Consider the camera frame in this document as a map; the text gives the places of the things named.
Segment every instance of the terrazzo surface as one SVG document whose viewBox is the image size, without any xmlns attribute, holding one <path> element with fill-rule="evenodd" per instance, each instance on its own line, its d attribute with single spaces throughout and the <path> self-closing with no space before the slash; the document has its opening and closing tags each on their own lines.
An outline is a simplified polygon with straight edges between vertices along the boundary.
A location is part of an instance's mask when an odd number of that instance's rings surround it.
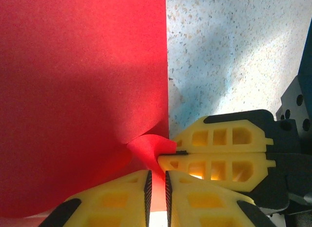
<svg viewBox="0 0 312 227">
<path fill-rule="evenodd" d="M 171 138 L 205 115 L 275 114 L 311 16 L 312 0 L 167 0 Z"/>
</svg>

